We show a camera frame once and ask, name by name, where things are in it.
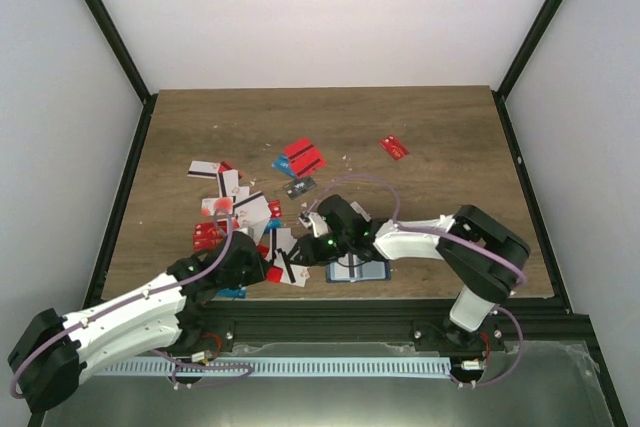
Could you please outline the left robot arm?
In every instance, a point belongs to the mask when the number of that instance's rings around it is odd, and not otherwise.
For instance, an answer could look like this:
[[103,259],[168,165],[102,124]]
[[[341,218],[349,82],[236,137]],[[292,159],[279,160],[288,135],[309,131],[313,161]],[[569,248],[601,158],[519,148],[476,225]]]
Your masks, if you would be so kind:
[[110,301],[65,315],[44,310],[8,357],[10,395],[42,413],[120,361],[151,350],[194,350],[204,339],[204,303],[222,290],[264,281],[269,268],[253,239],[234,232]]

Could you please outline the blue leather card holder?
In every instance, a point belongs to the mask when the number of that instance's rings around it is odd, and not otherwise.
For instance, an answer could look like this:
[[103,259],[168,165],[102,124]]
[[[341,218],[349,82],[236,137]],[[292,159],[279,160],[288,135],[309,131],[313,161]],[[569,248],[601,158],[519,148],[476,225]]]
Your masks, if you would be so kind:
[[388,261],[365,262],[353,254],[339,258],[326,269],[328,283],[357,283],[368,281],[388,281],[391,269]]

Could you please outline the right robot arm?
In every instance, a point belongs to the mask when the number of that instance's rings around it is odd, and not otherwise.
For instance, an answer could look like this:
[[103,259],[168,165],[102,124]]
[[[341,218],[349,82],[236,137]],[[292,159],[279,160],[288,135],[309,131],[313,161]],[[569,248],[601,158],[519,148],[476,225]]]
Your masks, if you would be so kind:
[[472,346],[480,327],[526,280],[528,243],[473,205],[453,215],[401,222],[374,218],[339,195],[301,215],[308,233],[283,249],[288,263],[331,264],[353,255],[363,262],[428,259],[445,262],[462,281],[444,325],[447,343],[458,350]]

